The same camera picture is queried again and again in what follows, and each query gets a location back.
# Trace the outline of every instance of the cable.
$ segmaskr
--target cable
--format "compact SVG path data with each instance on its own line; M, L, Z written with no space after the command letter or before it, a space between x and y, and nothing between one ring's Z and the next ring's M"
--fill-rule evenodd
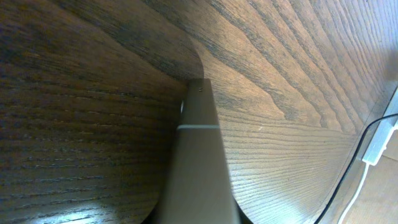
M372 123L370 123L370 124L365 128L364 132L362 133L361 139L359 140L358 146L357 146L356 149L355 149L354 155L353 155L353 157L351 158L351 160L350 160L350 162L349 162L349 164L348 164L347 169L344 171L344 174L343 174L343 176L341 177L340 181L338 182L335 191L334 191L333 194L331 195L331 197L330 197L330 199L329 199L329 202L326 204L325 208L323 209L322 213L319 215L319 217L317 218L317 220L315 220L315 223L314 223L314 224L320 223L321 220L322 220L322 218L325 216L326 212L329 210L331 204L333 203L333 200L335 199L335 197L336 197L336 195L337 195L337 193L338 193L338 191L339 191L339 189L340 189L342 183L344 182L344 180L345 180L345 178L346 178L346 176L347 176L347 174L348 174L348 171L349 171L349 170L351 169L351 167L353 166L353 163L354 163L354 161L355 161L355 159L356 159L356 156L358 155L359 149L361 148L361 145L362 145L362 142L363 142L363 140L364 140L364 138L365 138L365 135L366 135L366 133L369 131L370 127L371 127L373 124L375 124L375 123L377 123L377 122L379 122L379 121L382 121L382 120L387 119L387 118L392 118L392 117L395 117L395 116L398 116L398 114L391 114L391 115L388 115L388 116L384 116L384 117L382 117L382 118L379 118L379 119L373 121Z
M344 217L347 215L347 213L348 213L349 209L351 208L351 206L353 206L356 198L358 198L358 195L359 195L359 193L360 193L360 191L362 189L363 183L365 182L366 174L368 173L368 170L369 170L369 164L367 163L365 165L365 170L363 170L363 174L362 174L362 177L361 177L361 181L360 181L360 183L358 185L358 188L356 189L355 194L353 195L353 197L349 201L349 204L344 209L344 212L340 215L340 218L338 219L338 223L337 224L342 224L343 223Z

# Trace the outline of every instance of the gray metal object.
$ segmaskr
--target gray metal object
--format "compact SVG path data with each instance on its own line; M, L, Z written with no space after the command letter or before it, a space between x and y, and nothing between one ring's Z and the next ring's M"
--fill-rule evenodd
M240 223L208 79L189 83L156 222Z

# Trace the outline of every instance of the dark wood surface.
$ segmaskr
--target dark wood surface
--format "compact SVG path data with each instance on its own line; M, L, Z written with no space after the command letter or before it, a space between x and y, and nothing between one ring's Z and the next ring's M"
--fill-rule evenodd
M397 86L397 5L0 1L0 222L143 221L203 77L242 210L313 222Z

